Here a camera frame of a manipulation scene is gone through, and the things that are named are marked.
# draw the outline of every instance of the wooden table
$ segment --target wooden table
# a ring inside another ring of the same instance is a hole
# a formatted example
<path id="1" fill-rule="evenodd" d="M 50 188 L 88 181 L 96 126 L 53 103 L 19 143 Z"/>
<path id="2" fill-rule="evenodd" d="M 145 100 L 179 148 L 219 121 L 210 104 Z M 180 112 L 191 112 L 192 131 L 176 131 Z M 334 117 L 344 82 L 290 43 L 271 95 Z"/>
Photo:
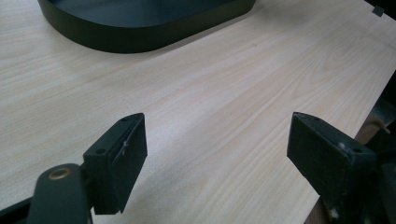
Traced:
<path id="1" fill-rule="evenodd" d="M 0 2 L 0 209 L 144 112 L 148 158 L 124 214 L 95 223 L 303 223 L 318 195 L 286 157 L 300 111 L 354 136 L 396 68 L 396 22 L 363 0 L 258 0 L 164 49 L 112 54 Z"/>

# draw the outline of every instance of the light wood grain surface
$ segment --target light wood grain surface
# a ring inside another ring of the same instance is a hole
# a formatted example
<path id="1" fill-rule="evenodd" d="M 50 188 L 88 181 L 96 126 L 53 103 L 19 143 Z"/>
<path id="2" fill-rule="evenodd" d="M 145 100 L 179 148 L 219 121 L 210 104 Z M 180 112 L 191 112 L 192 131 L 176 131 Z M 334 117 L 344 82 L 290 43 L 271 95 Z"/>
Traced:
<path id="1" fill-rule="evenodd" d="M 286 157 L 291 114 L 357 133 L 396 68 L 396 22 L 372 9 L 258 0 L 174 45 L 121 55 L 60 35 L 35 0 L 0 1 L 0 209 L 143 112 L 148 158 L 130 201 L 95 223 L 303 223 L 318 195 Z"/>

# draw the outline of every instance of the black rounded plastic base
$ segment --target black rounded plastic base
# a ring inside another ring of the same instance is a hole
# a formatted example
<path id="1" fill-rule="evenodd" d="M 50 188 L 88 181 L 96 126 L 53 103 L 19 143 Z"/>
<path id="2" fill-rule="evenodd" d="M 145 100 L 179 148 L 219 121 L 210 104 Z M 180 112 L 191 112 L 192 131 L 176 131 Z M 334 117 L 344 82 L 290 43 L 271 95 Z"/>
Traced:
<path id="1" fill-rule="evenodd" d="M 249 12 L 255 0 L 38 0 L 48 22 L 91 49 L 162 48 Z"/>

